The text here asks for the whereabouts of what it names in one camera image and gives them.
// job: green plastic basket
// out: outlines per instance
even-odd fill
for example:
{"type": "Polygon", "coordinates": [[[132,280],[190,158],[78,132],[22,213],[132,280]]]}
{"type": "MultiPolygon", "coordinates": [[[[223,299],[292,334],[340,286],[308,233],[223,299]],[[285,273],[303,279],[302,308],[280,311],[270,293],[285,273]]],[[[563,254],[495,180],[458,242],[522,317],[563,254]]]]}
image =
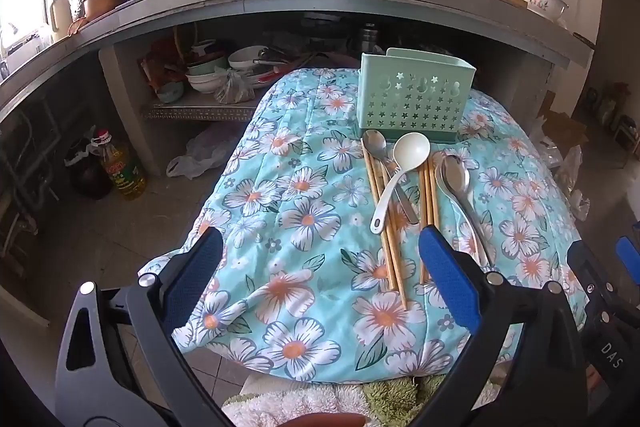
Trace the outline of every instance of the green plastic basket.
{"type": "Polygon", "coordinates": [[[360,133],[377,129],[388,139],[421,132],[454,143],[476,68],[461,58],[389,48],[362,54],[358,80],[360,133]]]}

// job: white spoon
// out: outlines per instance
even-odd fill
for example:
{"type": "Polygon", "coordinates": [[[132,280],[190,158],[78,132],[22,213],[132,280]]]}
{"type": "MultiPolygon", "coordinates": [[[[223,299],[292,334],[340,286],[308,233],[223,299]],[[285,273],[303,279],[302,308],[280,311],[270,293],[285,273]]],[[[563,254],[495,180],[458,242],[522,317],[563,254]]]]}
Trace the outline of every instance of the white spoon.
{"type": "Polygon", "coordinates": [[[386,184],[385,190],[380,195],[380,201],[376,206],[371,219],[371,232],[382,233],[385,228],[386,210],[391,200],[391,194],[396,184],[407,172],[417,169],[429,157],[431,143],[429,139],[419,132],[410,132],[402,136],[394,146],[394,161],[400,168],[398,172],[386,184]]]}

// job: floral tablecloth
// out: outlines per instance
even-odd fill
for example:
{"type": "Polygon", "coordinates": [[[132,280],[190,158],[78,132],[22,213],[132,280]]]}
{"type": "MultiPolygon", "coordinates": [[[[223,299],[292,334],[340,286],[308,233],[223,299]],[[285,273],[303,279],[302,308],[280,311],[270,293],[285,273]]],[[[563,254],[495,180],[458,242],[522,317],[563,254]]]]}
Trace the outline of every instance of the floral tablecloth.
{"type": "MultiPolygon", "coordinates": [[[[208,346],[248,368],[301,381],[374,381],[447,372],[468,339],[434,283],[418,280],[419,228],[400,219],[408,309],[389,291],[373,201],[356,135],[357,70],[299,70],[263,97],[180,250],[150,261],[158,273],[207,227],[225,237],[218,270],[173,333],[183,352],[208,346]]],[[[577,322],[585,293],[566,265],[578,239],[546,167],[513,118],[472,91],[454,146],[472,203],[516,285],[561,282],[577,322]]],[[[417,175],[401,181],[414,204],[417,175]]],[[[466,221],[438,194],[441,229],[476,256],[466,221]]],[[[513,356],[512,327],[500,359],[513,356]]]]}

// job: wooden chopstick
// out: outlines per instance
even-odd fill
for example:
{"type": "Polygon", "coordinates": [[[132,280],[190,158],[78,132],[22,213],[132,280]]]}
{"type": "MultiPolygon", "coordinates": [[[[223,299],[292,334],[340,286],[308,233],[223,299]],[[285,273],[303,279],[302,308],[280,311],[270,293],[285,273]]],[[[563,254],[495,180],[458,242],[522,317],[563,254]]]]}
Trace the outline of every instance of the wooden chopstick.
{"type": "MultiPolygon", "coordinates": [[[[425,171],[427,169],[426,162],[418,167],[418,192],[420,192],[420,230],[429,224],[428,216],[428,204],[427,201],[431,199],[430,194],[427,192],[427,178],[425,171]]],[[[424,284],[428,279],[427,269],[424,263],[420,261],[420,284],[424,284]]]]}
{"type": "Polygon", "coordinates": [[[433,226],[440,229],[440,213],[438,211],[438,195],[436,193],[436,166],[433,154],[429,156],[429,179],[431,181],[431,209],[433,211],[433,226]]]}
{"type": "MultiPolygon", "coordinates": [[[[386,169],[380,166],[380,170],[382,170],[382,179],[385,181],[385,186],[389,182],[389,174],[386,172],[386,169]]],[[[388,219],[385,223],[385,230],[389,237],[389,247],[391,249],[391,260],[394,264],[394,271],[396,272],[396,282],[398,283],[398,293],[400,294],[400,300],[402,301],[402,306],[405,310],[408,309],[406,305],[406,294],[404,293],[404,280],[402,279],[402,259],[400,255],[398,236],[396,232],[398,231],[398,214],[396,214],[396,206],[390,201],[389,202],[389,210],[388,210],[388,219]]]]}
{"type": "MultiPolygon", "coordinates": [[[[371,187],[371,195],[373,197],[373,204],[378,204],[380,199],[380,187],[378,186],[378,179],[375,171],[373,170],[373,162],[369,152],[364,147],[364,142],[360,139],[360,145],[362,146],[362,153],[364,154],[364,164],[367,167],[367,177],[369,178],[369,186],[371,187]]],[[[382,240],[382,251],[385,253],[386,264],[386,277],[389,281],[389,288],[392,290],[398,289],[398,283],[396,282],[396,271],[394,270],[393,259],[391,258],[391,249],[389,246],[389,237],[386,229],[380,234],[382,240]]]]}

